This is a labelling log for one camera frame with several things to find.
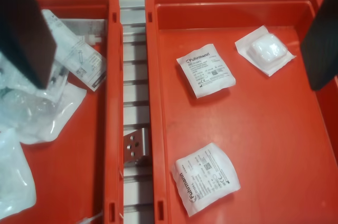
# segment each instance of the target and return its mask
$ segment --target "metal bracket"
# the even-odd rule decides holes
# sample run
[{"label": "metal bracket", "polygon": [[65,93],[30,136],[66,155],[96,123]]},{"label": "metal bracket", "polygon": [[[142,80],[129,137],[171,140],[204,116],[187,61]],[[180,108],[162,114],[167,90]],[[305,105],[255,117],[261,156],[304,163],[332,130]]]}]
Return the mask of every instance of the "metal bracket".
[{"label": "metal bracket", "polygon": [[124,141],[124,163],[138,162],[149,156],[148,129],[142,128],[123,137]]}]

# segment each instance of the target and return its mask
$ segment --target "white sterile pouch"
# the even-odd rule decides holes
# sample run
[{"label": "white sterile pouch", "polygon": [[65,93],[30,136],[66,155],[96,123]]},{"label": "white sterile pouch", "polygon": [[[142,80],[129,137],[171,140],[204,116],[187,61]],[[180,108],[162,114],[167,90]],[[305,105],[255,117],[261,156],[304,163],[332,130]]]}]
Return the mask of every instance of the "white sterile pouch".
[{"label": "white sterile pouch", "polygon": [[197,98],[236,84],[229,68],[213,44],[177,59]]},{"label": "white sterile pouch", "polygon": [[35,184],[14,129],[0,133],[0,220],[36,203]]},{"label": "white sterile pouch", "polygon": [[268,76],[295,58],[265,26],[244,36],[235,45],[240,55]]},{"label": "white sterile pouch", "polygon": [[230,159],[214,143],[177,160],[172,174],[189,217],[241,188]]},{"label": "white sterile pouch", "polygon": [[57,43],[55,59],[95,91],[106,78],[106,59],[69,30],[50,10],[42,10],[42,15]]}]

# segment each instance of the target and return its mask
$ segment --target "red tray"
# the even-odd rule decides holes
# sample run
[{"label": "red tray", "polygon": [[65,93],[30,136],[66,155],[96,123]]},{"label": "red tray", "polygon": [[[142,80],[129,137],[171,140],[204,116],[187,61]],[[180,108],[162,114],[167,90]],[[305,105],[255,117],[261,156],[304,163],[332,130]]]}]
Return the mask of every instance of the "red tray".
[{"label": "red tray", "polygon": [[[338,169],[318,105],[337,138],[328,106],[337,111],[337,84],[317,98],[299,48],[321,2],[146,0],[156,223],[338,223]],[[270,78],[234,45],[262,25],[297,56]],[[236,85],[196,99],[176,59],[209,43]],[[189,218],[170,168],[210,142],[241,189]]]},{"label": "red tray", "polygon": [[[1,221],[71,223],[104,209],[105,223],[123,213],[123,46],[118,0],[37,0],[59,18],[107,19],[107,40],[96,45],[107,58],[106,83],[87,95],[50,143],[22,144],[31,168],[36,204]],[[75,76],[69,81],[86,85]]]}]

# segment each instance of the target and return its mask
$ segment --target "fuhrmann label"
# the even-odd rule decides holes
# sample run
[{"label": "fuhrmann label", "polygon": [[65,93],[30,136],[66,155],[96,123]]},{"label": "fuhrmann label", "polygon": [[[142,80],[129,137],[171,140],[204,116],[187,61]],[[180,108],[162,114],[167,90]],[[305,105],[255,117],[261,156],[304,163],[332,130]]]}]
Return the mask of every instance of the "fuhrmann label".
[{"label": "fuhrmann label", "polygon": [[195,61],[195,60],[198,60],[198,59],[202,59],[202,58],[207,57],[207,56],[209,56],[209,55],[210,55],[210,54],[207,53],[207,54],[204,54],[204,55],[202,55],[202,56],[198,56],[198,57],[195,57],[195,58],[192,58],[192,59],[187,59],[185,62],[191,63],[192,61]]},{"label": "fuhrmann label", "polygon": [[190,202],[195,202],[196,201],[196,197],[195,196],[193,196],[193,194],[192,194],[192,191],[191,191],[191,189],[190,189],[190,187],[189,187],[189,184],[187,183],[187,181],[186,181],[186,179],[184,178],[184,175],[181,173],[180,174],[180,177],[181,177],[181,179],[182,179],[182,181],[183,181],[183,184],[184,184],[184,186],[186,187],[186,189],[187,189],[187,193],[189,194],[189,200],[190,200]]}]

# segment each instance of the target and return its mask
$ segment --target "transparent plastic bag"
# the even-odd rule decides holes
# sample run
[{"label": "transparent plastic bag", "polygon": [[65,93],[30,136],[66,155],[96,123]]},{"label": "transparent plastic bag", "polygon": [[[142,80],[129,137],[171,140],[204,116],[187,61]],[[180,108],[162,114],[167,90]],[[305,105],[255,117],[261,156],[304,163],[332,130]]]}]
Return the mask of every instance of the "transparent plastic bag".
[{"label": "transparent plastic bag", "polygon": [[16,128],[25,144],[57,138],[80,106],[86,90],[67,82],[58,103],[19,90],[0,91],[0,129]]},{"label": "transparent plastic bag", "polygon": [[14,129],[0,133],[0,220],[36,203],[35,184]]},{"label": "transparent plastic bag", "polygon": [[40,114],[35,121],[18,128],[20,141],[25,144],[55,140],[68,120],[77,110],[87,91],[67,82],[60,101],[55,106],[40,105]]},{"label": "transparent plastic bag", "polygon": [[46,98],[52,102],[58,102],[67,81],[68,73],[69,71],[62,64],[54,61],[47,88],[38,89],[0,53],[0,89],[8,87]]}]

